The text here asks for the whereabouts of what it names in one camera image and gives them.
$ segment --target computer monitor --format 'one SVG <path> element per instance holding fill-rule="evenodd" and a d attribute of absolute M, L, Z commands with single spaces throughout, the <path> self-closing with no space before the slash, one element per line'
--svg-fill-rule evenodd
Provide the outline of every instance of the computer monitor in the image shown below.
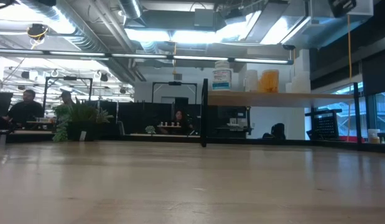
<path fill-rule="evenodd" d="M 0 117 L 7 115 L 12 93 L 0 93 Z"/>

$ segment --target orange container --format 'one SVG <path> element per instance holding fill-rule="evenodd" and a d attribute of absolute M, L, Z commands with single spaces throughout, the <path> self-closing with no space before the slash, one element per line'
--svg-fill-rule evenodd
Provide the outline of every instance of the orange container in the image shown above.
<path fill-rule="evenodd" d="M 261 93 L 277 93 L 279 84 L 278 70 L 263 71 L 259 80 L 259 91 Z"/>

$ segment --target window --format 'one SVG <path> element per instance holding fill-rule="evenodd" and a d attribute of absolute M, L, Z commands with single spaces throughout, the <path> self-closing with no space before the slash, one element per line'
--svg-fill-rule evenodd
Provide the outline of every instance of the window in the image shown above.
<path fill-rule="evenodd" d="M 385 133 L 385 92 L 376 94 L 376 127 Z"/>
<path fill-rule="evenodd" d="M 358 83 L 358 91 L 363 92 L 363 83 Z M 353 94 L 354 86 L 340 88 L 334 90 L 331 94 Z M 341 113 L 337 113 L 337 125 L 339 130 L 339 136 L 348 135 L 348 103 L 335 103 L 332 105 L 322 106 L 319 110 L 336 110 L 341 109 Z M 361 135 L 363 138 L 368 137 L 368 129 L 366 125 L 366 102 L 365 97 L 359 98 L 359 114 L 361 118 Z M 355 123 L 355 104 L 352 101 L 350 105 L 350 136 L 356 136 L 356 123 Z"/>

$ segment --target wooden shelf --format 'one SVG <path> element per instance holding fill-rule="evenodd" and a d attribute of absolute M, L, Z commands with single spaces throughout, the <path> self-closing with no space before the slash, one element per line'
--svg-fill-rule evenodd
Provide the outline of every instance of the wooden shelf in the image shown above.
<path fill-rule="evenodd" d="M 208 105 L 311 108 L 353 101 L 353 95 L 209 91 Z"/>

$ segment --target man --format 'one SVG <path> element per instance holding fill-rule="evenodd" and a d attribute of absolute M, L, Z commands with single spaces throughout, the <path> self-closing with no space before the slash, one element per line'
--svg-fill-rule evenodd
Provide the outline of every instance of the man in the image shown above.
<path fill-rule="evenodd" d="M 72 101 L 72 95 L 70 94 L 69 91 L 63 91 L 61 96 L 63 104 L 65 105 L 74 105 L 75 103 Z"/>
<path fill-rule="evenodd" d="M 36 118 L 44 117 L 43 107 L 40 103 L 34 101 L 35 96 L 35 91 L 25 90 L 22 96 L 24 101 L 12 106 L 7 116 L 3 117 L 3 119 L 22 124 L 26 123 L 26 121 L 35 121 Z"/>

